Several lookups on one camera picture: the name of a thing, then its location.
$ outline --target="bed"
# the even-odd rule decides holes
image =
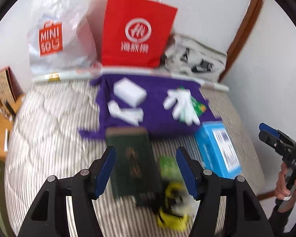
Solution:
[[[81,139],[78,128],[98,129],[99,107],[95,98],[99,87],[89,81],[61,81],[34,84],[20,108],[9,139],[5,167],[5,196],[9,221],[17,235],[37,192],[49,175],[71,177],[88,168],[103,154],[104,141]],[[255,193],[264,185],[264,176],[253,143],[245,133],[241,120],[227,94],[200,89],[215,116],[221,117],[235,146],[242,175]],[[193,136],[152,141],[157,160],[174,156],[178,146],[185,146],[193,159],[201,161]],[[188,236],[157,226],[148,208],[137,208],[133,197],[114,201],[111,185],[93,203],[104,236]],[[221,198],[216,230],[223,227],[225,199]],[[67,197],[70,234],[77,237],[72,202]]]

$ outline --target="human hand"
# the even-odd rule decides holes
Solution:
[[[281,171],[278,173],[278,180],[275,188],[275,196],[280,200],[283,200],[286,196],[290,194],[290,191],[286,188],[286,183],[285,183],[286,174],[287,174],[287,166],[283,162],[281,164]],[[284,207],[281,206],[280,208],[278,208],[277,211],[279,213],[284,213],[286,211],[289,211],[294,207],[295,202],[296,202],[296,189],[293,192],[291,198],[286,202],[285,206]]]
[[[278,173],[278,180],[277,180],[276,188],[275,188],[275,196],[280,200],[283,200],[290,193],[290,191],[286,188],[286,183],[285,183],[286,173],[287,173],[287,166],[283,162],[281,164],[281,171]],[[296,197],[296,189],[295,189],[292,197]]]

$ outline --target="wooden door frame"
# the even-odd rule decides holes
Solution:
[[[226,73],[231,69],[232,64],[237,59],[243,46],[245,45],[250,33],[260,14],[264,0],[251,0],[246,14],[240,24],[240,27],[227,51],[226,69],[219,77],[219,82],[224,78]]]

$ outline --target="white plastic bag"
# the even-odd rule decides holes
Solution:
[[[33,0],[28,32],[33,75],[90,67],[96,48],[86,13],[92,0]]]
[[[225,70],[227,55],[184,35],[174,35],[174,44],[165,51],[165,67],[174,73],[217,82]]]

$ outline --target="wooden shelf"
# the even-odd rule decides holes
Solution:
[[[18,111],[18,109],[21,107],[22,101],[21,97],[17,99],[17,101],[13,104],[11,104],[11,107],[15,112]],[[0,160],[4,161],[7,155],[7,152],[4,152],[4,139],[5,139],[5,132],[6,129],[11,131],[13,127],[13,122],[10,122],[9,120],[5,119],[1,114],[0,114]]]

